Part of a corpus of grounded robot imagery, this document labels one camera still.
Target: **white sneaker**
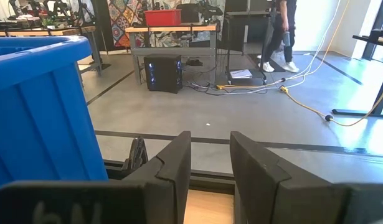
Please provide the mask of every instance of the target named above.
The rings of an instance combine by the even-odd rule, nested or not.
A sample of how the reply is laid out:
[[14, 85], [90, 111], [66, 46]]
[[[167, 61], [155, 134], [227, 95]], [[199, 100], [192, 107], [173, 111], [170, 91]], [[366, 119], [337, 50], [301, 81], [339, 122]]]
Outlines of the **white sneaker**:
[[270, 65], [269, 62], [263, 63], [263, 70], [266, 72], [274, 72], [274, 68]]
[[299, 68], [296, 67], [295, 63], [293, 62], [287, 62], [284, 67], [285, 70], [292, 72], [292, 73], [297, 73], [299, 72]]

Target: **paper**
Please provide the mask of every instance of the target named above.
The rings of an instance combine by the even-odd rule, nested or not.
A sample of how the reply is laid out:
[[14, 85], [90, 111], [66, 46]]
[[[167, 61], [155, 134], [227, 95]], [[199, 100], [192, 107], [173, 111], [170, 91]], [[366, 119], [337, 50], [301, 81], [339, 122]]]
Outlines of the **paper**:
[[230, 72], [232, 78], [252, 78], [252, 74], [249, 69], [238, 70]]

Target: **yellow extension cord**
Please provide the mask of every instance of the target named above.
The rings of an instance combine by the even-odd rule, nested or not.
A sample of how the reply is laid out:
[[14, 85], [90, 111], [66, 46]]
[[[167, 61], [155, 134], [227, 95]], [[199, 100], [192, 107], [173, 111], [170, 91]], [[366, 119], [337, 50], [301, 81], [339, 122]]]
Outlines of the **yellow extension cord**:
[[300, 106], [302, 106], [302, 107], [304, 107], [304, 108], [306, 108], [306, 109], [308, 109], [308, 110], [310, 110], [310, 111], [315, 112], [316, 114], [322, 116], [326, 121], [332, 121], [332, 122], [334, 122], [334, 123], [336, 123], [336, 124], [338, 124], [338, 125], [340, 125], [340, 126], [344, 126], [344, 127], [350, 127], [350, 126], [353, 126], [353, 125], [359, 123], [360, 121], [366, 119], [366, 118], [367, 118], [367, 117], [368, 117], [368, 116], [375, 110], [375, 108], [378, 106], [378, 104], [379, 104], [379, 103], [382, 101], [382, 99], [383, 99], [383, 93], [382, 93], [381, 96], [379, 97], [379, 99], [376, 101], [376, 103], [374, 103], [374, 106], [372, 106], [371, 110], [370, 110], [366, 115], [364, 115], [360, 120], [358, 120], [358, 121], [356, 121], [355, 123], [352, 123], [352, 124], [343, 124], [343, 123], [340, 123], [340, 122], [334, 120], [334, 118], [332, 118], [332, 116], [330, 116], [330, 115], [327, 115], [327, 116], [330, 116], [330, 117], [329, 117], [329, 120], [327, 120], [327, 116], [326, 116], [325, 114], [323, 114], [322, 112], [320, 112], [320, 111], [318, 111], [318, 110], [315, 110], [315, 109], [313, 109], [313, 108], [310, 108], [309, 106], [306, 106], [306, 105], [300, 103], [298, 100], [296, 100], [295, 98], [293, 98], [293, 97], [290, 95], [288, 89], [287, 89], [285, 86], [281, 86], [281, 87], [280, 87], [280, 90], [281, 90], [282, 92], [284, 92], [284, 93], [285, 93], [285, 94], [286, 94], [292, 101], [294, 101], [297, 105], [300, 105]]
[[[314, 71], [311, 72], [310, 74], [313, 74], [314, 72], [317, 72], [317, 70], [319, 70], [319, 68], [323, 65], [323, 63], [324, 63], [324, 59], [326, 58], [326, 56], [327, 56], [327, 54], [328, 54], [328, 52], [329, 52], [329, 48], [331, 47], [331, 45], [332, 45], [332, 43], [333, 43], [333, 41], [334, 41], [335, 35], [336, 35], [336, 33], [338, 32], [339, 27], [341, 26], [341, 23], [342, 23], [342, 21], [343, 21], [343, 17], [345, 16], [346, 10], [347, 10], [348, 7], [349, 7], [349, 3], [350, 3], [350, 0], [348, 0], [348, 2], [346, 3], [345, 9], [344, 9], [344, 11], [343, 11], [343, 13], [342, 13], [342, 16], [341, 16], [341, 19], [339, 20], [338, 25], [336, 26], [335, 32], [334, 32], [334, 34], [333, 34], [333, 36], [332, 36], [332, 38], [331, 38], [331, 41], [329, 42], [329, 45], [328, 45], [328, 47], [327, 47], [327, 49], [326, 49], [326, 53], [324, 54], [324, 57], [323, 57], [323, 59], [322, 59], [320, 65], [316, 68], [316, 70], [314, 70]], [[299, 78], [299, 77], [303, 77], [304, 75], [298, 75], [297, 77], [293, 77], [292, 79], [296, 79], [296, 78]], [[282, 81], [282, 80], [278, 80], [278, 81], [275, 81], [275, 82], [273, 82], [273, 83], [270, 83], [270, 84], [267, 84], [267, 85], [261, 85], [261, 86], [217, 85], [216, 87], [217, 87], [217, 89], [219, 89], [219, 90], [223, 90], [224, 88], [233, 88], [233, 89], [234, 89], [234, 88], [261, 88], [261, 87], [272, 86], [272, 85], [275, 85], [275, 84], [277, 84], [277, 83], [281, 83], [281, 82], [283, 82], [283, 81]]]
[[[324, 57], [323, 57], [323, 59], [322, 59], [320, 65], [316, 68], [316, 70], [314, 70], [313, 72], [309, 73], [309, 75], [310, 75], [310, 74], [313, 74], [314, 72], [317, 72], [318, 69], [323, 65], [324, 59], [325, 59], [325, 57], [326, 57], [327, 54], [328, 54], [329, 48], [330, 48], [331, 44], [333, 43], [333, 40], [334, 40], [334, 38], [335, 38], [336, 33], [338, 32], [339, 27], [341, 26], [343, 17], [344, 17], [344, 15], [345, 15], [346, 10], [348, 9], [349, 3], [350, 3], [350, 0], [348, 0], [348, 2], [346, 3], [346, 7], [345, 7], [345, 9], [344, 9], [344, 11], [343, 11], [343, 13], [342, 13], [341, 20], [339, 21], [339, 23], [338, 23], [338, 25], [337, 25], [337, 27], [336, 27], [336, 29], [335, 29], [334, 35], [333, 35], [333, 37], [331, 38], [331, 41], [330, 41], [330, 43], [329, 43], [329, 45], [328, 45], [328, 47], [327, 47], [327, 49], [326, 49], [326, 53], [324, 54]], [[298, 75], [297, 77], [293, 77], [292, 79], [296, 79], [296, 78], [303, 77], [303, 76], [306, 76], [306, 74], [304, 74], [304, 75]], [[276, 81], [276, 82], [274, 82], [274, 83], [271, 83], [271, 84], [268, 84], [268, 85], [265, 85], [265, 86], [275, 85], [275, 84], [280, 83], [280, 82], [282, 82], [282, 81], [279, 80], [279, 81]], [[217, 87], [218, 87], [218, 89], [222, 90], [222, 89], [224, 89], [224, 88], [260, 88], [260, 87], [265, 87], [265, 86], [218, 85]], [[378, 106], [378, 104], [379, 104], [379, 103], [382, 101], [382, 99], [383, 99], [383, 93], [382, 93], [381, 96], [379, 97], [379, 99], [374, 103], [374, 106], [372, 106], [371, 110], [370, 110], [366, 115], [364, 115], [361, 119], [359, 119], [358, 121], [356, 121], [356, 122], [354, 122], [354, 123], [352, 123], [352, 124], [343, 124], [343, 123], [340, 123], [339, 121], [336, 121], [331, 115], [325, 115], [325, 114], [323, 114], [322, 112], [320, 112], [320, 111], [318, 111], [318, 110], [315, 110], [315, 109], [313, 109], [313, 108], [310, 108], [309, 106], [306, 106], [306, 105], [300, 103], [298, 100], [296, 100], [295, 98], [293, 98], [293, 97], [290, 95], [289, 90], [288, 90], [287, 87], [285, 87], [285, 86], [281, 86], [281, 87], [280, 87], [280, 90], [281, 90], [282, 92], [284, 92], [284, 93], [285, 93], [285, 94], [286, 94], [286, 95], [287, 95], [287, 96], [288, 96], [294, 103], [296, 103], [297, 105], [300, 105], [300, 106], [302, 106], [302, 107], [304, 107], [304, 108], [306, 108], [306, 109], [308, 109], [308, 110], [310, 110], [310, 111], [312, 111], [312, 112], [315, 112], [316, 114], [318, 114], [318, 115], [320, 115], [321, 117], [323, 117], [323, 119], [326, 120], [326, 121], [332, 121], [332, 122], [334, 122], [334, 123], [336, 123], [336, 124], [338, 124], [338, 125], [340, 125], [340, 126], [344, 126], [344, 127], [354, 126], [355, 124], [360, 123], [362, 120], [366, 119], [366, 118], [367, 118], [367, 117], [368, 117], [368, 116], [375, 110], [375, 108]]]

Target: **person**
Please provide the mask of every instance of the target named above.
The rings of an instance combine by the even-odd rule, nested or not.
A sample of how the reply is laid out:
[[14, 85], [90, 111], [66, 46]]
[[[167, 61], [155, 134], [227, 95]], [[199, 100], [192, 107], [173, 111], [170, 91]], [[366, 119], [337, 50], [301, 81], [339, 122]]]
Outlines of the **person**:
[[263, 69], [266, 72], [274, 72], [274, 68], [269, 64], [270, 57], [273, 52], [278, 49], [283, 40], [285, 31], [290, 33], [290, 46], [284, 48], [285, 70], [289, 72], [299, 72], [292, 61], [292, 47], [295, 44], [295, 12], [296, 0], [277, 0], [277, 9], [280, 9], [280, 14], [275, 18], [273, 37], [266, 49], [265, 58], [263, 58]]

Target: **black computer tower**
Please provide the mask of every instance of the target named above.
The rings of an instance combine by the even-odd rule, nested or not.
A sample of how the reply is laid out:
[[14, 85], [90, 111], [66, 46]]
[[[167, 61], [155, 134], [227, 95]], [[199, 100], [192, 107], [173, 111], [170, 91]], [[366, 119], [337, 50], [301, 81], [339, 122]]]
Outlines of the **black computer tower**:
[[152, 54], [144, 65], [149, 91], [177, 93], [183, 87], [180, 55]]

